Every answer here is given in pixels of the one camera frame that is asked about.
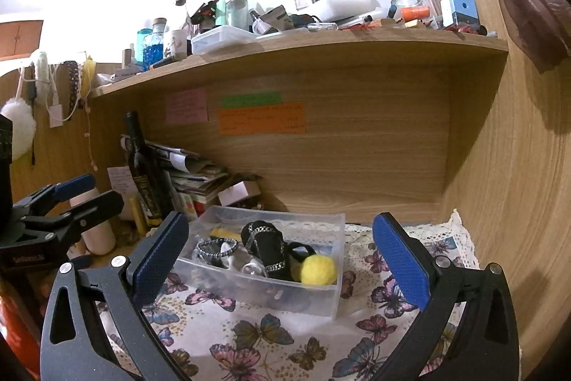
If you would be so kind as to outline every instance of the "green sticky note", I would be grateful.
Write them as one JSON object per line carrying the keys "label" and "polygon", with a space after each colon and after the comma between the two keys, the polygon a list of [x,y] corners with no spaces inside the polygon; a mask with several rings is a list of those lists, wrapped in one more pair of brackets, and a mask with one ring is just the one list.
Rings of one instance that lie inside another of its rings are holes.
{"label": "green sticky note", "polygon": [[282,97],[279,92],[259,92],[257,94],[236,94],[222,97],[223,109],[239,107],[260,107],[261,105],[281,104]]}

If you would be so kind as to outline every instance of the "pink sticky note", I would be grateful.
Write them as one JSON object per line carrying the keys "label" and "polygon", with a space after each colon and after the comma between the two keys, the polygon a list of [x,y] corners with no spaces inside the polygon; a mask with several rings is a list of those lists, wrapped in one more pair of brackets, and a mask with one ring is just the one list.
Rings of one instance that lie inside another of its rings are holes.
{"label": "pink sticky note", "polygon": [[166,96],[167,125],[184,125],[208,121],[206,89],[196,88]]}

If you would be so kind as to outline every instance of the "dark glass bottle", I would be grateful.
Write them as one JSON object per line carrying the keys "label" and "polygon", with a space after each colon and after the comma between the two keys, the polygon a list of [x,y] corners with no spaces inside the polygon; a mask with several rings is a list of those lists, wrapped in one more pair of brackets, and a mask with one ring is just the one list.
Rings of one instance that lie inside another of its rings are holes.
{"label": "dark glass bottle", "polygon": [[152,149],[145,143],[137,112],[125,114],[125,124],[131,138],[130,147],[127,147],[129,149],[129,170],[147,207],[149,225],[158,226],[171,211],[175,210],[170,191],[156,163]]}

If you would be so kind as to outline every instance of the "clear plastic box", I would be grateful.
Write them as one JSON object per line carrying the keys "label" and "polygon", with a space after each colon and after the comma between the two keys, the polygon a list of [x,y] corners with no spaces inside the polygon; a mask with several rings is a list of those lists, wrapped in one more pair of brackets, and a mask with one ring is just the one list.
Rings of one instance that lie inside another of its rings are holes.
{"label": "clear plastic box", "polygon": [[256,35],[232,25],[221,25],[190,40],[194,55],[217,51],[226,46],[256,42]]}
{"label": "clear plastic box", "polygon": [[[310,286],[262,276],[244,275],[190,260],[196,235],[216,227],[240,233],[250,221],[273,223],[286,241],[310,244],[318,253],[330,255],[337,266],[337,283]],[[191,288],[274,310],[335,318],[341,294],[345,215],[304,215],[266,212],[213,205],[190,224],[188,242],[175,263],[175,272]]]}

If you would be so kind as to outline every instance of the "beaded bracelet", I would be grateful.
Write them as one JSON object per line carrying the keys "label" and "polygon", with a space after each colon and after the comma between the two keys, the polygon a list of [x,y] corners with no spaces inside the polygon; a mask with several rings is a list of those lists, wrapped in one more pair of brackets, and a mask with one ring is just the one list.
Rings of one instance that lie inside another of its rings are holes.
{"label": "beaded bracelet", "polygon": [[[231,244],[231,248],[224,252],[208,252],[203,249],[205,246],[209,246],[210,244],[224,244],[225,242]],[[218,237],[217,239],[212,239],[210,241],[202,241],[202,243],[196,244],[196,248],[202,255],[206,255],[206,257],[210,257],[213,259],[220,259],[222,257],[227,257],[228,255],[232,255],[238,249],[238,241],[236,239],[232,239],[231,237]]]}

